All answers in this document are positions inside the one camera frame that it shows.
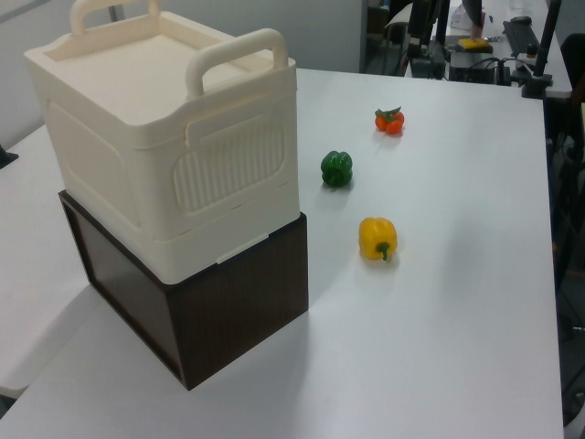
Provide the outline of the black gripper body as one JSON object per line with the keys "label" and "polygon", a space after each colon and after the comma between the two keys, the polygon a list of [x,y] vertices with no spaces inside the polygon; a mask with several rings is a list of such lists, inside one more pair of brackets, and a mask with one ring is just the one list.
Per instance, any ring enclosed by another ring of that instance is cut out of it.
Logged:
{"label": "black gripper body", "polygon": [[428,45],[409,43],[408,59],[412,69],[443,68],[446,64],[446,50],[439,42]]}

